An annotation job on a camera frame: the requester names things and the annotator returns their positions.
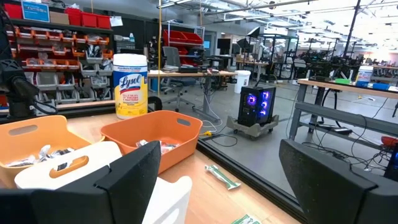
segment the concrete floor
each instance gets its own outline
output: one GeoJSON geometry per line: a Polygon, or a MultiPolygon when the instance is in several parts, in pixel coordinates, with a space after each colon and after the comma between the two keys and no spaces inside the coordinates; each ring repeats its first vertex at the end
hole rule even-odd
{"type": "MultiPolygon", "coordinates": [[[[239,109],[239,99],[240,94],[234,93],[234,86],[230,85],[226,91],[217,91],[211,100],[211,109],[222,119],[223,123],[214,124],[217,126],[217,130],[221,130],[225,124],[228,115],[231,115],[234,118],[238,117],[238,109],[239,109]]],[[[280,140],[286,139],[290,130],[290,123],[288,121],[292,114],[292,107],[297,96],[298,86],[288,84],[279,84],[276,90],[276,98],[274,103],[274,114],[279,115],[280,123],[278,126],[274,128],[274,131],[270,134],[265,134],[263,136],[258,137],[255,141],[250,140],[244,134],[238,133],[233,134],[233,130],[230,128],[224,128],[221,133],[229,134],[237,137],[238,143],[233,147],[223,147],[220,146],[213,141],[208,141],[211,145],[221,150],[223,153],[227,154],[229,157],[235,159],[248,169],[251,169],[256,174],[265,178],[269,182],[278,186],[282,190],[288,192],[293,195],[292,189],[287,182],[284,171],[282,170],[282,165],[279,160],[279,144],[280,140]]],[[[315,101],[315,96],[317,94],[317,90],[312,90],[308,88],[307,95],[305,97],[305,101],[309,103],[313,103],[315,101]]],[[[176,93],[170,92],[167,95],[163,93],[160,94],[162,101],[168,100],[170,98],[176,97],[176,93]]],[[[186,100],[194,102],[197,106],[201,106],[203,103],[203,90],[199,85],[190,87],[188,89],[188,93],[184,93],[182,96],[186,100]]],[[[363,95],[363,100],[358,100],[357,93],[350,92],[342,92],[338,93],[338,110],[349,111],[355,114],[361,114],[367,117],[373,117],[377,110],[383,105],[385,98],[378,96],[367,96],[363,95]],[[367,97],[371,97],[375,99],[374,101],[367,99],[367,97]]],[[[395,108],[397,100],[388,99],[383,108],[378,112],[375,118],[383,119],[388,122],[398,123],[398,117],[392,118],[392,112],[395,108]]],[[[328,95],[328,99],[326,99],[325,106],[332,108],[334,104],[334,96],[333,94],[328,95]]],[[[175,103],[165,104],[165,110],[174,110],[175,103]]],[[[187,114],[199,119],[204,120],[198,114],[192,111],[192,106],[186,105],[185,103],[181,103],[180,105],[180,113],[187,114]]],[[[309,119],[309,114],[304,114],[302,116],[302,120],[309,119]]],[[[326,119],[326,124],[334,124],[334,121],[326,119]]],[[[204,122],[204,126],[210,126],[209,123],[204,122]]],[[[342,124],[343,126],[352,129],[357,134],[361,135],[363,132],[362,128],[357,128],[350,126],[348,124],[342,124]]],[[[214,130],[214,128],[202,128],[202,132],[207,130],[214,130]]],[[[296,136],[297,142],[305,142],[305,141],[314,141],[315,143],[319,143],[317,135],[308,134],[308,128],[301,127],[298,129],[298,133],[296,136]]],[[[319,139],[322,138],[323,132],[317,131],[319,139]]],[[[351,137],[357,138],[358,136],[351,134],[351,137]]],[[[366,130],[363,137],[371,142],[375,142],[376,144],[380,144],[381,134],[376,133],[374,131],[366,130]]],[[[216,138],[214,141],[224,144],[231,145],[235,143],[235,139],[221,137],[216,138]]],[[[351,154],[351,146],[353,143],[348,140],[344,140],[330,134],[327,134],[322,141],[323,146],[332,147],[333,149],[337,149],[339,151],[345,152],[347,154],[351,154]]],[[[370,159],[372,156],[378,151],[362,146],[360,144],[355,144],[353,147],[353,152],[356,157],[361,157],[363,159],[370,159]]],[[[384,171],[373,169],[374,173],[383,174],[384,171]]]]}

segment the wheeled dolly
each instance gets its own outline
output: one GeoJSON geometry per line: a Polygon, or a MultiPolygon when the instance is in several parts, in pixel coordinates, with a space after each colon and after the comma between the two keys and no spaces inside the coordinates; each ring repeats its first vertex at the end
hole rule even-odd
{"type": "Polygon", "coordinates": [[[264,134],[265,132],[272,132],[274,127],[279,124],[279,115],[275,115],[272,117],[272,121],[268,124],[265,124],[263,127],[260,124],[254,124],[251,127],[247,127],[242,124],[238,124],[238,121],[231,116],[228,116],[226,120],[226,126],[232,128],[234,130],[234,134],[237,134],[239,131],[250,136],[250,139],[255,140],[258,136],[264,134]]]}

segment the green package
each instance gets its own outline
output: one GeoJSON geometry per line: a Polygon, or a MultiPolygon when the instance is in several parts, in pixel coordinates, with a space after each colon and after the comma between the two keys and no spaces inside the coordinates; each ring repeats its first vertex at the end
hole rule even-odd
{"type": "Polygon", "coordinates": [[[261,222],[256,218],[246,214],[245,216],[243,216],[243,218],[240,218],[232,222],[232,224],[261,224],[261,222]]]}
{"type": "Polygon", "coordinates": [[[220,181],[226,183],[226,187],[228,190],[234,189],[236,187],[239,187],[241,184],[235,183],[232,180],[230,180],[227,176],[225,176],[221,171],[218,170],[218,167],[215,165],[205,165],[205,169],[207,171],[210,171],[214,176],[217,177],[220,181]]]}

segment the orange plastic bin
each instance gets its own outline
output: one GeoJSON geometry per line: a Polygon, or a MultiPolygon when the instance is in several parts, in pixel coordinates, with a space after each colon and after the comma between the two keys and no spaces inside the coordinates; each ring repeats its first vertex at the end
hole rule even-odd
{"type": "Polygon", "coordinates": [[[0,125],[0,185],[15,188],[15,176],[30,166],[8,167],[6,164],[33,155],[38,159],[41,148],[51,145],[49,153],[66,149],[80,149],[91,143],[67,129],[67,119],[54,115],[0,125]]]}
{"type": "Polygon", "coordinates": [[[136,143],[160,140],[179,144],[160,160],[159,173],[195,152],[202,121],[173,111],[155,111],[103,126],[101,134],[118,144],[123,155],[137,149],[136,143]]]}

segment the green item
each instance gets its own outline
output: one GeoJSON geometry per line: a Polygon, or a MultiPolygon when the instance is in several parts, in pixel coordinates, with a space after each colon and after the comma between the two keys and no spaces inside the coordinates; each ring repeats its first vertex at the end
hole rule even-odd
{"type": "Polygon", "coordinates": [[[261,222],[256,218],[246,214],[245,216],[243,216],[243,218],[240,218],[232,222],[232,224],[261,224],[261,222]]]}
{"type": "Polygon", "coordinates": [[[235,183],[232,180],[229,180],[227,176],[225,176],[221,171],[218,170],[218,167],[215,165],[205,165],[205,170],[210,171],[214,176],[217,177],[220,181],[226,183],[226,187],[228,190],[239,187],[241,184],[235,183]]]}
{"type": "Polygon", "coordinates": [[[347,85],[351,84],[351,80],[345,79],[345,78],[336,78],[335,82],[340,83],[340,84],[347,84],[347,85]]]}

